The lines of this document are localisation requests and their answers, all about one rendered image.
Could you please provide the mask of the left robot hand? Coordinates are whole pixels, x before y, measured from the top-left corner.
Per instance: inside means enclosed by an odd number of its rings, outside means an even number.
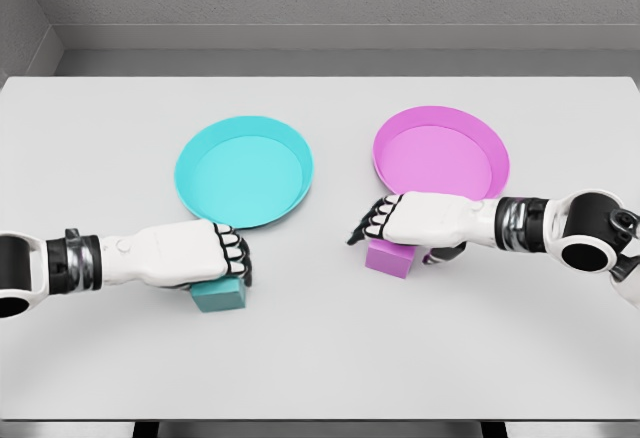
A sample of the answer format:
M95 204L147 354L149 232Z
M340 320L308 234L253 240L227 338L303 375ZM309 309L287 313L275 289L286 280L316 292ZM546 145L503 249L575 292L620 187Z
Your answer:
M141 278L148 285L180 288L237 277L253 284L250 249L229 225L205 219L146 228L137 233L132 251L141 259Z

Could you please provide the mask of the cyan round plate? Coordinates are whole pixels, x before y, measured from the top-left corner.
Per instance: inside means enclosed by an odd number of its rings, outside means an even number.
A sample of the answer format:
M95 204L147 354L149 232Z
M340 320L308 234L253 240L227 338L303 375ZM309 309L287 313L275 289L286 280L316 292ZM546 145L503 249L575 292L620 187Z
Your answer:
M177 194L192 214L239 229L283 218L305 198L313 176L304 137L264 116L232 117L202 129L174 169Z

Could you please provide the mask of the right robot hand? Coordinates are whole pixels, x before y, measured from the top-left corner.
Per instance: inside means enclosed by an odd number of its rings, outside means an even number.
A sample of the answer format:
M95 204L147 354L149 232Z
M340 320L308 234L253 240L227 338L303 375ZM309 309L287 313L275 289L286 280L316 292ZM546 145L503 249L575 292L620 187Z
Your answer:
M382 239L393 244L422 246L425 264L449 262L468 242L491 241L482 229L473 201L462 196L407 192L377 200L352 232L347 244Z

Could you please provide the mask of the teal block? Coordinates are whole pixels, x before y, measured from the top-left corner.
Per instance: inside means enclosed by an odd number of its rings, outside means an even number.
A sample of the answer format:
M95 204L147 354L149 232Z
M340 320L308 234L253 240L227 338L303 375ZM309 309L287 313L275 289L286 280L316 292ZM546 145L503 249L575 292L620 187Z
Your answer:
M239 277L222 277L195 283L190 294L203 313L242 309L246 306L246 286Z

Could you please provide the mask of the pink round plate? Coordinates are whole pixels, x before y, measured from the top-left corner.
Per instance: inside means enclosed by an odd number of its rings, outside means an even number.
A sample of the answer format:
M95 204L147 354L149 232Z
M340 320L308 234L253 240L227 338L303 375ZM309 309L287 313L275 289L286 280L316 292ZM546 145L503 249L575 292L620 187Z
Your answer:
M372 146L379 179L395 194L409 191L496 198L510 175L499 135L456 108L419 106L389 118Z

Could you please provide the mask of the pink block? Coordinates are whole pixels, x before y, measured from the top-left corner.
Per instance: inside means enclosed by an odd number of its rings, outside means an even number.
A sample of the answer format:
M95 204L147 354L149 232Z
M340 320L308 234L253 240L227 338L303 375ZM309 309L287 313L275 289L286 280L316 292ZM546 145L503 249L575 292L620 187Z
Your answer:
M372 239L368 243L365 266L397 278L406 278L416 252L415 246Z

